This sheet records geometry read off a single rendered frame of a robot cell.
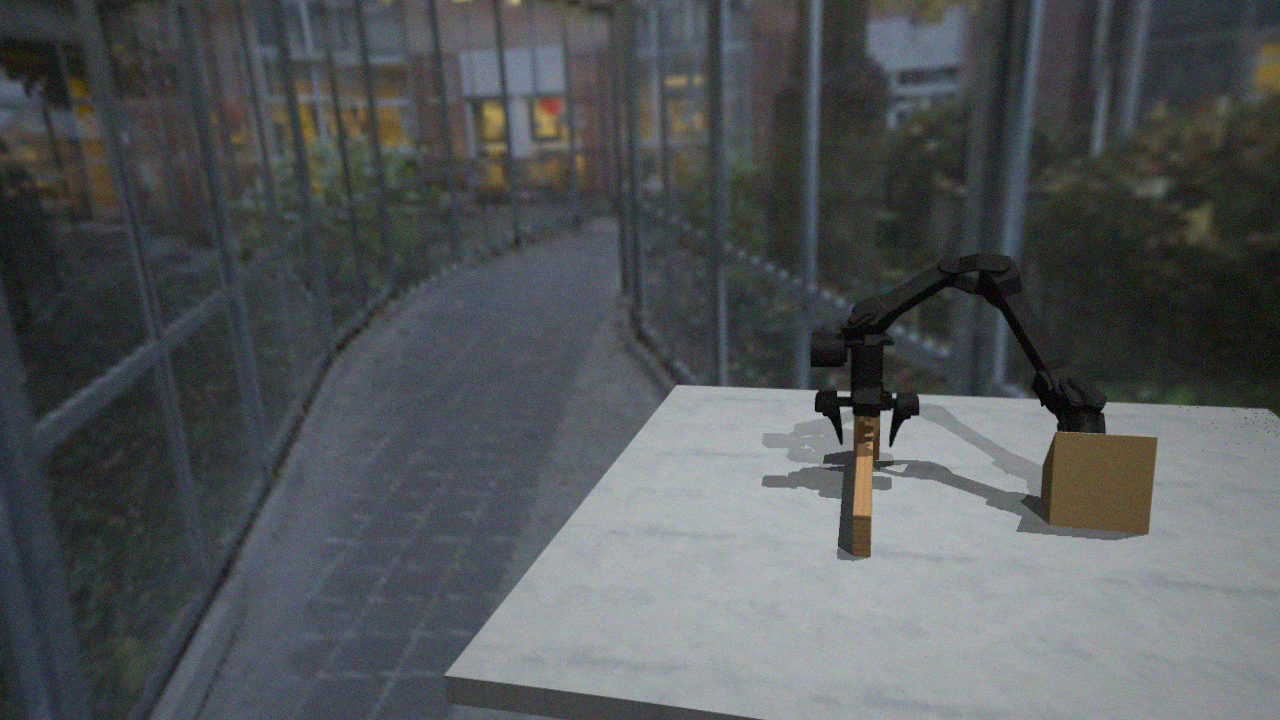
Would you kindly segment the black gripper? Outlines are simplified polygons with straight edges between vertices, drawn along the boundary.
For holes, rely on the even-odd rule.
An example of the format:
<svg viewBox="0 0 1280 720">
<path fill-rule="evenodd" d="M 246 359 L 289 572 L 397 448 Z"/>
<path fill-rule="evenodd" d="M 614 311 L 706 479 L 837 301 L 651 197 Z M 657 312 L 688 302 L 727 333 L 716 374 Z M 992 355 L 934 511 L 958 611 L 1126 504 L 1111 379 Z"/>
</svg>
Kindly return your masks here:
<svg viewBox="0 0 1280 720">
<path fill-rule="evenodd" d="M 829 416 L 829 420 L 835 425 L 840 446 L 842 446 L 844 434 L 838 406 L 852 407 L 852 388 L 855 386 L 855 380 L 858 380 L 858 386 L 874 386 L 876 382 L 883 380 L 883 368 L 872 372 L 856 370 L 851 368 L 850 397 L 837 396 L 837 391 L 819 391 L 815 398 L 815 411 L 823 413 L 823 416 Z M 896 398 L 892 398 L 891 407 L 893 407 L 893 413 L 890 427 L 890 448 L 893 445 L 893 438 L 896 438 L 895 436 L 897 436 L 902 421 L 910 420 L 911 416 L 919 416 L 919 396 L 916 393 L 896 392 Z"/>
</svg>

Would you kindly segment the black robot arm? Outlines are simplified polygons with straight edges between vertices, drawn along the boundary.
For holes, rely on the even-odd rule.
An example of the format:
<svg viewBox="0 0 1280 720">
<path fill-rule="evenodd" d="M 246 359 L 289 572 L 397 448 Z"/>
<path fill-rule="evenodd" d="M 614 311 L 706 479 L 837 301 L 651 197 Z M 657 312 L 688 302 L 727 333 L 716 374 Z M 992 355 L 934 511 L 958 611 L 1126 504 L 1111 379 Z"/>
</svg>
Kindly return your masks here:
<svg viewBox="0 0 1280 720">
<path fill-rule="evenodd" d="M 980 270 L 979 278 L 964 273 Z M 927 272 L 890 293 L 876 295 L 852 307 L 841 333 L 813 332 L 812 366 L 844 366 L 851 348 L 851 368 L 872 372 L 883 368 L 883 345 L 893 345 L 887 329 L 897 316 L 945 287 L 983 295 L 998 307 L 1037 375 L 1030 389 L 1057 419 L 1057 432 L 1100 433 L 1105 430 L 1102 409 L 1107 396 L 1091 386 L 1082 370 L 1062 359 L 1021 292 L 1021 279 L 1012 258 L 973 254 L 943 258 Z M 892 391 L 883 380 L 852 388 L 852 415 L 879 416 L 891 410 Z"/>
</svg>

